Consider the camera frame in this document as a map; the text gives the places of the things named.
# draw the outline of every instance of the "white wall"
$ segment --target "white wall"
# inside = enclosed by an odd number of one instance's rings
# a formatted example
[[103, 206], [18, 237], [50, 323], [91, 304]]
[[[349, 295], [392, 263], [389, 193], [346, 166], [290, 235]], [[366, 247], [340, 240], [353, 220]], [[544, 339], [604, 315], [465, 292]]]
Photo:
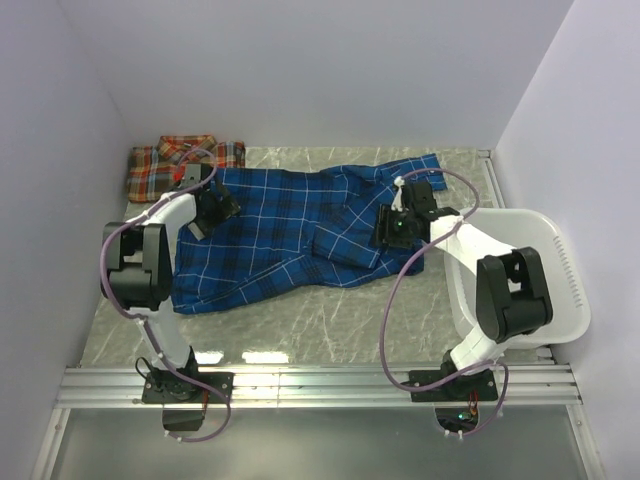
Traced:
[[493, 147], [571, 0], [60, 0], [136, 141]]
[[559, 349], [611, 479], [638, 478], [640, 3], [576, 0], [497, 147], [509, 206], [573, 243], [591, 328]]
[[131, 139], [53, 1], [0, 5], [0, 477], [29, 477], [97, 302]]

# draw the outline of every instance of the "marble tabletop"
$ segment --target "marble tabletop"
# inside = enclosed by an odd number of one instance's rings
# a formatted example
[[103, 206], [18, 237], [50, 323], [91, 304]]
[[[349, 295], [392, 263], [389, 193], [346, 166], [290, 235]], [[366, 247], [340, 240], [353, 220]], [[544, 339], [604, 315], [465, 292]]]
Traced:
[[[443, 167], [469, 178], [481, 193], [482, 206], [492, 206], [482, 160], [474, 149], [249, 148], [247, 167], [312, 172], [339, 164], [379, 165], [426, 153], [436, 153]], [[439, 205], [458, 209], [471, 205], [473, 196], [464, 184], [450, 177], [447, 183], [447, 190], [436, 192]], [[127, 217], [142, 207], [130, 205]], [[178, 315], [178, 322], [200, 363], [377, 362], [380, 322], [392, 282], [389, 277], [350, 289], [301, 287], [227, 312]], [[403, 281], [386, 338], [389, 360], [395, 362], [439, 362], [460, 341], [440, 251], [427, 255], [424, 272]], [[82, 365], [131, 366], [146, 354], [137, 327], [101, 299]], [[536, 358], [533, 351], [516, 356]]]

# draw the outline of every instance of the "white laundry basket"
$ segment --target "white laundry basket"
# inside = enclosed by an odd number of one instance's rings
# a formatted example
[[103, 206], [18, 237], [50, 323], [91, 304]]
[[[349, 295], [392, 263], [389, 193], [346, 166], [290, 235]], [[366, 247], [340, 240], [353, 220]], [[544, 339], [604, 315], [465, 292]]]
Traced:
[[[557, 225], [544, 215], [522, 209], [480, 208], [469, 223], [495, 239], [515, 247], [533, 247], [542, 258], [553, 320], [531, 335], [512, 339], [509, 348], [536, 348], [566, 343], [589, 326], [591, 310]], [[465, 337], [476, 324], [476, 282], [460, 262], [445, 255], [445, 272], [456, 330]]]

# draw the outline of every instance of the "purple cable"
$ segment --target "purple cable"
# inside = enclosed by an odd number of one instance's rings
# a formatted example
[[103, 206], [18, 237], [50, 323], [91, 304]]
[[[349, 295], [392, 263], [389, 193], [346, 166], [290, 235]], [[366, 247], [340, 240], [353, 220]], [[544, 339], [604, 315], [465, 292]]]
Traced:
[[149, 322], [147, 322], [147, 318], [145, 315], [142, 315], [140, 313], [136, 313], [136, 314], [130, 314], [129, 312], [127, 312], [124, 308], [122, 308], [122, 305], [120, 305], [120, 303], [118, 302], [118, 299], [116, 298], [115, 294], [113, 293], [113, 289], [111, 288], [111, 284], [109, 283], [109, 275], [107, 273], [107, 251], [109, 250], [109, 246], [111, 245], [111, 243], [113, 242], [113, 240], [120, 235], [122, 232], [124, 232], [125, 230], [128, 230], [129, 228], [135, 226], [135, 225], [139, 225], [140, 223], [144, 222], [145, 220], [147, 220], [148, 218], [150, 218], [155, 212], [157, 212], [160, 208], [162, 208], [164, 205], [166, 205], [167, 203], [169, 203], [172, 199], [176, 198], [176, 197], [180, 197], [182, 195], [185, 195], [187, 193], [191, 193], [197, 189], [199, 189], [200, 187], [203, 187], [205, 185], [207, 185], [209, 182], [211, 182], [211, 180], [213, 180], [213, 177], [215, 176], [216, 172], [218, 171], [218, 167], [216, 165], [216, 157], [209, 151], [204, 150], [202, 148], [192, 148], [191, 150], [189, 150], [188, 152], [186, 152], [178, 161], [178, 166], [182, 164], [183, 160], [190, 154], [194, 153], [194, 152], [199, 152], [199, 153], [204, 153], [206, 155], [209, 155], [209, 157], [211, 157], [211, 159], [214, 161], [213, 162], [213, 171], [209, 174], [209, 176], [207, 178], [205, 178], [204, 180], [202, 180], [201, 182], [189, 187], [189, 188], [185, 188], [184, 190], [180, 190], [178, 192], [175, 193], [171, 193], [168, 196], [161, 198], [160, 200], [158, 200], [156, 203], [154, 203], [149, 210], [146, 210], [142, 215], [139, 215], [137, 217], [135, 217], [134, 219], [124, 223], [123, 225], [121, 225], [120, 227], [118, 227], [116, 230], [114, 230], [108, 237], [107, 239], [104, 241], [104, 244], [102, 245], [102, 250], [100, 251], [100, 281], [102, 282], [102, 287], [104, 288], [104, 293], [106, 295], [106, 297], [109, 299], [109, 301], [113, 304], [113, 307], [116, 309], [116, 311], [122, 315], [125, 318], [128, 318], [130, 320], [141, 320], [144, 322], [144, 331], [147, 334], [147, 336], [149, 337], [149, 342], [151, 343], [151, 346], [153, 347], [154, 352], [156, 353], [156, 355], [158, 355], [158, 358], [160, 359], [160, 361], [162, 362], [162, 364], [166, 367], [166, 369], [171, 372], [174, 376], [176, 376], [177, 378], [179, 378], [180, 380], [183, 380], [187, 383], [190, 383], [191, 385], [194, 385], [196, 387], [200, 387], [204, 390], [209, 391], [210, 393], [214, 394], [215, 396], [217, 396], [218, 398], [220, 398], [223, 403], [225, 404], [225, 406], [227, 407], [227, 415], [224, 419], [224, 421], [222, 422], [222, 425], [220, 425], [220, 427], [218, 427], [217, 430], [215, 430], [213, 433], [210, 433], [209, 435], [205, 435], [203, 437], [181, 437], [180, 435], [177, 435], [173, 432], [169, 433], [168, 435], [172, 438], [177, 439], [178, 441], [181, 442], [185, 442], [185, 443], [197, 443], [197, 442], [205, 442], [207, 440], [211, 440], [214, 437], [217, 437], [220, 433], [222, 433], [222, 431], [226, 428], [226, 426], [229, 424], [229, 420], [231, 419], [231, 404], [229, 403], [229, 400], [227, 399], [227, 397], [220, 392], [219, 390], [211, 387], [210, 385], [207, 385], [205, 383], [199, 382], [198, 380], [195, 380], [193, 378], [190, 378], [186, 375], [183, 375], [182, 373], [178, 372], [177, 368], [171, 364], [171, 362], [169, 362], [169, 360], [167, 360], [166, 355], [164, 354], [164, 352], [162, 351], [162, 348], [160, 347], [160, 344], [158, 343], [158, 339], [156, 338], [155, 334], [153, 333], [153, 330], [151, 329], [151, 327], [149, 326]]
[[[413, 172], [410, 172], [410, 173], [408, 173], [406, 175], [403, 175], [402, 178], [404, 180], [407, 180], [409, 177], [411, 177], [413, 175], [417, 175], [419, 173], [433, 173], [433, 172], [441, 172], [441, 173], [446, 173], [448, 175], [451, 175], [451, 176], [457, 178], [458, 180], [460, 180], [462, 183], [464, 183], [467, 187], [469, 187], [469, 189], [471, 189], [471, 191], [473, 192], [473, 196], [475, 197], [475, 203], [474, 203], [473, 207], [471, 208], [471, 210], [469, 210], [467, 213], [465, 213], [463, 215], [463, 218], [465, 220], [467, 218], [469, 218], [471, 215], [473, 215], [476, 210], [478, 210], [478, 207], [480, 206], [480, 194], [478, 193], [478, 190], [473, 186], [473, 184], [469, 180], [467, 180], [462, 175], [460, 175], [460, 174], [458, 174], [456, 172], [452, 172], [451, 170], [447, 170], [446, 168], [421, 168], [419, 170], [414, 170]], [[502, 369], [504, 370], [504, 381], [503, 381], [503, 385], [502, 385], [502, 392], [500, 394], [500, 397], [498, 398], [498, 403], [496, 404], [496, 408], [494, 409], [493, 413], [489, 416], [489, 418], [487, 418], [487, 420], [485, 420], [482, 424], [480, 424], [478, 427], [476, 427], [475, 429], [471, 430], [470, 432], [467, 432], [467, 433], [463, 434], [463, 436], [468, 436], [468, 435], [472, 435], [473, 433], [477, 433], [480, 430], [482, 430], [483, 428], [485, 428], [498, 415], [498, 412], [502, 408], [502, 404], [504, 403], [504, 399], [505, 399], [505, 397], [507, 395], [507, 385], [509, 383], [509, 368], [502, 362], [499, 362], [499, 361], [494, 362], [493, 360], [486, 360], [484, 362], [479, 362], [479, 363], [476, 363], [474, 365], [470, 365], [468, 367], [465, 367], [465, 368], [463, 368], [461, 370], [458, 370], [457, 372], [452, 373], [451, 375], [448, 375], [448, 376], [438, 380], [437, 382], [433, 382], [433, 383], [431, 383], [429, 385], [423, 385], [421, 387], [410, 387], [408, 385], [403, 385], [402, 383], [400, 383], [391, 374], [391, 370], [389, 369], [389, 364], [387, 363], [387, 356], [386, 356], [386, 353], [385, 353], [385, 345], [384, 345], [384, 337], [385, 337], [385, 333], [387, 331], [387, 323], [389, 321], [389, 311], [391, 310], [391, 304], [393, 303], [393, 299], [396, 296], [396, 292], [398, 291], [398, 287], [400, 286], [400, 282], [402, 281], [402, 279], [406, 275], [407, 271], [409, 270], [411, 265], [413, 265], [414, 262], [418, 258], [420, 258], [422, 255], [427, 253], [429, 250], [431, 250], [433, 247], [435, 247], [440, 242], [446, 240], [447, 238], [451, 237], [452, 235], [455, 235], [455, 233], [460, 229], [461, 226], [462, 226], [462, 222], [456, 224], [455, 227], [453, 227], [451, 230], [449, 230], [444, 235], [441, 235], [440, 237], [436, 238], [435, 240], [432, 240], [431, 242], [425, 244], [416, 253], [414, 253], [411, 256], [411, 258], [409, 258], [409, 260], [407, 260], [407, 263], [405, 263], [404, 266], [400, 269], [400, 272], [398, 273], [398, 276], [396, 277], [396, 280], [393, 283], [393, 287], [391, 288], [391, 294], [389, 295], [389, 300], [387, 301], [387, 305], [384, 308], [384, 316], [382, 318], [382, 324], [380, 325], [379, 348], [380, 348], [380, 362], [382, 363], [382, 369], [384, 370], [384, 374], [387, 376], [387, 378], [389, 379], [389, 381], [393, 385], [398, 387], [400, 390], [404, 390], [405, 392], [412, 392], [412, 393], [428, 392], [429, 390], [433, 390], [434, 388], [441, 387], [442, 385], [444, 385], [444, 384], [446, 384], [446, 383], [448, 383], [448, 382], [450, 382], [452, 380], [455, 380], [456, 378], [464, 375], [465, 373], [469, 373], [469, 372], [472, 372], [474, 370], [484, 369], [484, 368], [490, 367], [492, 365], [499, 365], [500, 367], [502, 367]]]

